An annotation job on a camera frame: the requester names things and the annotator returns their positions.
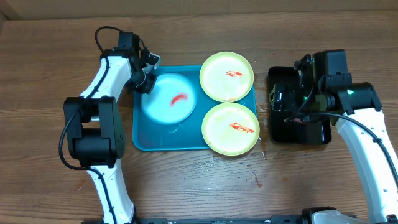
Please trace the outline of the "light blue plate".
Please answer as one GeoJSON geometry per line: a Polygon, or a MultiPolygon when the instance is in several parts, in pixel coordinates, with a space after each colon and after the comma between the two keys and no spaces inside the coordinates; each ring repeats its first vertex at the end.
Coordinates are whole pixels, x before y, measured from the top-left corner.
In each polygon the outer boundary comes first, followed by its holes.
{"type": "Polygon", "coordinates": [[[177,73],[157,77],[152,91],[141,96],[141,109],[153,122],[177,124],[190,116],[197,103],[191,81],[177,73]]]}

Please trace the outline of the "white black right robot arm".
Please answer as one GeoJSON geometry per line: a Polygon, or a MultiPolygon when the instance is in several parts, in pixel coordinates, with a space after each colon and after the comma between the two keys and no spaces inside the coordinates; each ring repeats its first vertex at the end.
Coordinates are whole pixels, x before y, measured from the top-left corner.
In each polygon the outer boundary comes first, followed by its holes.
{"type": "Polygon", "coordinates": [[[335,127],[353,158],[370,223],[397,222],[397,155],[382,103],[368,82],[354,83],[343,49],[307,54],[268,71],[269,130],[282,144],[323,145],[335,127]]]}

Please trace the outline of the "pink green sponge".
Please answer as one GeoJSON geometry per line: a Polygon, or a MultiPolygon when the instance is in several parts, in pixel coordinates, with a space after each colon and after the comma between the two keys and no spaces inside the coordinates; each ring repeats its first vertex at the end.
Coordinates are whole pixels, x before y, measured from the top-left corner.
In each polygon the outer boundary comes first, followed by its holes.
{"type": "Polygon", "coordinates": [[[291,119],[291,122],[295,122],[295,123],[304,123],[305,121],[301,118],[293,118],[291,119]]]}

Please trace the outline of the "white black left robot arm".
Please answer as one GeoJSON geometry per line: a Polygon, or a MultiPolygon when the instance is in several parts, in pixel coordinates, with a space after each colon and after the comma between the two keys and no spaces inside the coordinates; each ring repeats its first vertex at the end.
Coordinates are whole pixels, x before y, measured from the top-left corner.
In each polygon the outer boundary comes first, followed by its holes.
{"type": "Polygon", "coordinates": [[[89,87],[78,97],[66,98],[58,153],[67,168],[85,171],[93,179],[102,223],[139,223],[121,168],[126,138],[117,102],[125,88],[142,94],[153,90],[160,56],[137,34],[118,33],[117,46],[100,50],[100,68],[89,87]]]}

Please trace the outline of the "yellow-green plate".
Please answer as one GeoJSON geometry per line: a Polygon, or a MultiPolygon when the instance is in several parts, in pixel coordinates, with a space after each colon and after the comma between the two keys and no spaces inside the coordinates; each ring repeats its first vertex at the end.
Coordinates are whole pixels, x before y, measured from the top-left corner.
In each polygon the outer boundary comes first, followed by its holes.
{"type": "Polygon", "coordinates": [[[240,156],[251,150],[259,139],[256,115],[239,103],[221,103],[210,109],[201,125],[206,144],[218,154],[240,156]]]}
{"type": "Polygon", "coordinates": [[[242,55],[218,52],[208,57],[200,69],[200,85],[213,100],[235,102],[244,98],[254,84],[254,71],[242,55]]]}

